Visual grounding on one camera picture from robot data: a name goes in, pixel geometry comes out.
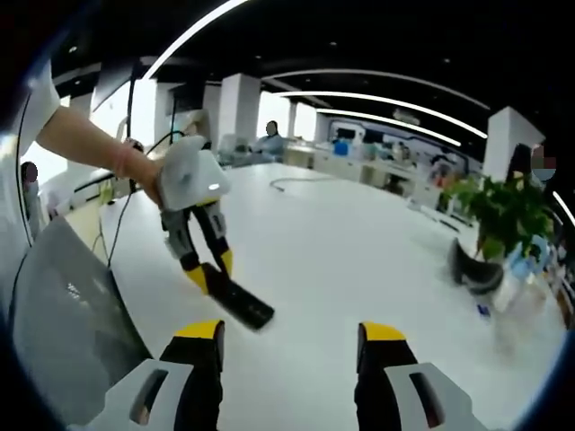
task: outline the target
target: ceiling light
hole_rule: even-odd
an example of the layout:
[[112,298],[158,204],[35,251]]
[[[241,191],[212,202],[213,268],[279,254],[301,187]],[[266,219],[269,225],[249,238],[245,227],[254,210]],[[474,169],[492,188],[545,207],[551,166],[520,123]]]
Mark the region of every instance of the ceiling light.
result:
[[404,123],[403,121],[398,121],[396,119],[386,119],[385,117],[378,117],[377,115],[363,114],[361,112],[351,112],[349,110],[319,109],[319,110],[317,110],[317,112],[319,114],[343,115],[346,117],[357,117],[359,119],[372,119],[374,121],[381,121],[382,123],[394,124],[396,126],[401,126],[403,128],[410,128],[411,130],[425,133],[427,135],[436,137],[437,139],[442,139],[451,145],[461,146],[461,143],[455,141],[455,139],[451,139],[450,137],[440,135],[439,133],[436,133],[436,132],[431,131],[431,130],[427,130],[426,128],[420,128],[419,126],[413,126],[412,124]]
[[176,39],[176,41],[168,47],[164,53],[158,57],[158,59],[152,64],[152,66],[147,70],[146,74],[142,79],[150,79],[155,72],[165,63],[169,57],[172,56],[174,52],[176,52],[184,43],[190,40],[196,33],[201,31],[204,27],[224,15],[235,9],[237,6],[240,6],[249,0],[228,0],[226,3],[222,4],[221,6],[214,9],[212,12],[205,15],[191,27],[189,27],[181,36]]
[[424,112],[429,115],[433,115],[440,119],[444,119],[445,121],[449,121],[460,128],[464,128],[469,130],[470,132],[475,133],[477,136],[482,137],[483,139],[487,138],[487,135],[484,134],[481,130],[477,128],[473,128],[468,124],[465,124],[463,121],[459,121],[458,119],[454,119],[453,117],[449,117],[448,115],[442,114],[441,112],[437,112],[436,110],[430,110],[429,108],[423,108],[419,105],[414,105],[413,103],[408,103],[407,101],[397,101],[395,99],[388,99],[386,97],[379,97],[379,96],[372,96],[369,94],[359,94],[356,92],[276,92],[275,93],[281,97],[292,97],[292,96],[323,96],[323,97],[349,97],[351,99],[363,99],[366,101],[381,101],[383,103],[391,103],[397,106],[403,106],[404,108],[409,108],[411,110],[418,110],[419,112]]
[[565,204],[565,202],[563,202],[563,199],[561,199],[561,196],[559,196],[557,194],[556,191],[553,192],[553,197],[555,198],[555,200],[559,203],[559,205],[561,206],[561,208],[563,208],[563,211],[565,211],[565,214],[567,214],[567,217],[569,217],[569,219],[571,220],[571,222],[573,223],[573,225],[575,226],[575,217],[573,217],[573,214],[571,213],[571,211],[569,210],[569,208],[567,207],[567,205]]

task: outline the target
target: white desk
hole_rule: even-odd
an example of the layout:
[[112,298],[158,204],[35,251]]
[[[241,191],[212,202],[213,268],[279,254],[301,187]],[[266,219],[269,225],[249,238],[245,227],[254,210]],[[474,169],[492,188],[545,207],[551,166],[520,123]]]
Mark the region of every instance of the white desk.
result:
[[[266,164],[228,172],[223,198],[234,279],[275,307],[253,333],[183,275],[163,243],[155,206],[139,192],[119,233],[112,269],[137,330],[154,356],[172,334],[204,319],[226,320],[220,429],[357,429],[357,326],[403,331],[473,399],[490,428],[509,428],[535,397],[562,343],[554,301],[533,319],[486,321],[445,270],[454,231],[381,190],[345,181],[292,182],[316,172]],[[122,201],[101,210],[108,250]],[[191,225],[202,256],[199,228]]]

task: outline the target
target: person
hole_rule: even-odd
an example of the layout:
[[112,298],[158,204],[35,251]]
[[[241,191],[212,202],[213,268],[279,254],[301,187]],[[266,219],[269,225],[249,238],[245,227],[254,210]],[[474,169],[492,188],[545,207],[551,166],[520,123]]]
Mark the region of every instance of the person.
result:
[[43,148],[69,161],[108,169],[121,178],[131,178],[157,205],[161,205],[155,181],[160,164],[131,145],[123,145],[80,113],[60,106],[60,98],[52,83],[50,63],[36,80],[17,122],[16,128],[22,122],[19,155],[24,155],[35,140]]
[[252,145],[252,153],[261,154],[264,162],[281,162],[284,154],[284,138],[278,132],[278,122],[270,121],[266,125],[266,136]]

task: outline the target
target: black cable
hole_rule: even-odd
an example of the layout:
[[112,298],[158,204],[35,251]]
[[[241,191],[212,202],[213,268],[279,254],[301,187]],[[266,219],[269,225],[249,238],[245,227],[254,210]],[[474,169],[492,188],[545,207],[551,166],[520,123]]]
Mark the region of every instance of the black cable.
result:
[[134,193],[130,192],[130,194],[128,195],[128,199],[126,199],[126,204],[124,204],[124,207],[122,208],[122,212],[119,213],[118,226],[116,227],[116,233],[114,234],[114,241],[111,244],[110,255],[108,256],[108,268],[110,267],[111,257],[114,255],[114,250],[116,250],[116,242],[118,241],[119,228],[122,224],[122,218],[124,217],[124,213],[126,212],[126,208],[128,208],[129,200],[132,199],[132,196],[134,196]]
[[96,239],[93,240],[92,248],[90,249],[90,251],[91,251],[92,253],[93,253],[93,251],[96,249],[96,244],[98,243],[98,240],[101,239],[101,237],[102,237],[102,234],[101,234],[101,233],[98,233],[98,236],[96,236]]
[[18,285],[18,278],[20,278],[20,273],[22,272],[22,267],[24,266],[24,261],[26,260],[26,258],[30,254],[30,249],[28,249],[28,250],[29,251],[27,251],[26,254],[24,254],[24,257],[20,261],[20,266],[18,267],[18,270],[16,271],[16,275],[14,277],[14,282],[12,285],[12,296],[10,297],[10,305],[8,306],[8,322],[7,322],[9,334],[13,334],[13,330],[14,330],[14,315],[16,314],[16,286]]
[[30,234],[28,232],[28,217],[24,214],[24,208],[26,208],[26,202],[22,203],[22,174],[18,175],[20,172],[20,139],[22,136],[22,129],[24,127],[24,117],[26,117],[26,110],[28,109],[28,103],[30,103],[30,97],[32,94],[28,94],[28,98],[24,103],[24,109],[22,110],[22,118],[20,119],[20,126],[18,127],[18,140],[16,141],[16,179],[20,183],[18,186],[18,204],[20,205],[20,213],[22,215],[22,222],[24,223],[24,230],[26,231],[26,240],[28,241],[28,245],[32,246],[32,241],[30,239]]
[[335,177],[325,177],[325,178],[291,178],[291,177],[286,177],[286,178],[277,178],[273,181],[270,181],[270,187],[273,187],[275,190],[278,190],[278,191],[286,191],[286,189],[284,189],[283,187],[276,186],[276,184],[278,182],[288,182],[288,181],[293,181],[293,182],[320,182],[320,181],[336,181],[336,180],[339,180],[339,178],[335,178]]
[[[182,136],[184,136],[184,134],[180,131],[180,130],[175,130],[173,132],[170,132],[168,134],[166,134],[165,136],[162,137],[162,139],[160,139],[158,142],[156,142],[152,148],[150,148],[147,152],[146,155],[150,154],[152,151],[154,151],[154,149],[159,146],[162,141],[164,141],[168,136],[173,135],[173,134],[180,134]],[[134,195],[134,191],[131,190],[129,195],[128,195],[128,199],[126,199],[126,203],[124,204],[124,207],[122,208],[121,213],[119,213],[119,218],[118,218],[118,226],[116,227],[116,233],[114,234],[114,241],[112,242],[111,245],[111,249],[110,249],[110,254],[108,255],[108,268],[111,265],[111,258],[114,255],[114,251],[116,250],[116,242],[118,242],[118,236],[119,236],[119,229],[121,227],[121,223],[122,223],[122,218],[124,217],[124,214],[126,213],[126,209],[128,208],[128,203],[129,201],[132,199],[132,196]],[[100,233],[102,234],[102,225],[100,225]]]
[[149,155],[150,153],[152,153],[167,137],[169,136],[173,136],[173,135],[180,135],[180,136],[186,136],[183,132],[181,132],[180,130],[174,130],[172,132],[166,133],[158,142],[156,142],[155,144],[152,145],[152,147],[146,151],[146,155]]

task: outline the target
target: white pillar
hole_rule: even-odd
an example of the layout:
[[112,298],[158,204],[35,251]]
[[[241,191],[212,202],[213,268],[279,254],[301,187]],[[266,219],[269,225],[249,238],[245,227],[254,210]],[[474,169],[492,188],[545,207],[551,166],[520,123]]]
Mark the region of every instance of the white pillar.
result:
[[295,103],[289,104],[289,117],[287,119],[287,137],[294,137],[296,135],[296,111],[297,105]]
[[261,82],[247,75],[232,75],[222,81],[217,133],[234,134],[255,141],[260,109]]
[[541,144],[545,136],[516,110],[507,107],[489,118],[483,175],[492,180],[507,178],[509,163],[517,144]]
[[325,142],[329,139],[329,120],[323,114],[317,114],[315,119],[315,142]]
[[202,108],[208,112],[209,128],[212,139],[212,149],[217,150],[219,144],[219,100],[221,97],[221,87],[219,85],[206,85],[204,88],[204,101]]

